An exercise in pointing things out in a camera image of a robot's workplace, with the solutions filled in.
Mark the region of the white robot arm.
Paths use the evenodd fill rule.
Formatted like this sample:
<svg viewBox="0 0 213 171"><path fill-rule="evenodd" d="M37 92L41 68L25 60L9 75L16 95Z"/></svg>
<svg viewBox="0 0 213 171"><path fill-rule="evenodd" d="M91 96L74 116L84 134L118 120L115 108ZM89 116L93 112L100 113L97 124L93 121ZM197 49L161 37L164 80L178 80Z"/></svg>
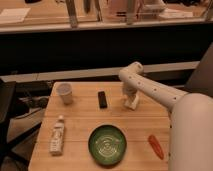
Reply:
<svg viewBox="0 0 213 171"><path fill-rule="evenodd" d="M143 65L133 62L119 71L123 93L137 91L170 111L168 171L213 171L213 98L189 93L141 75Z"/></svg>

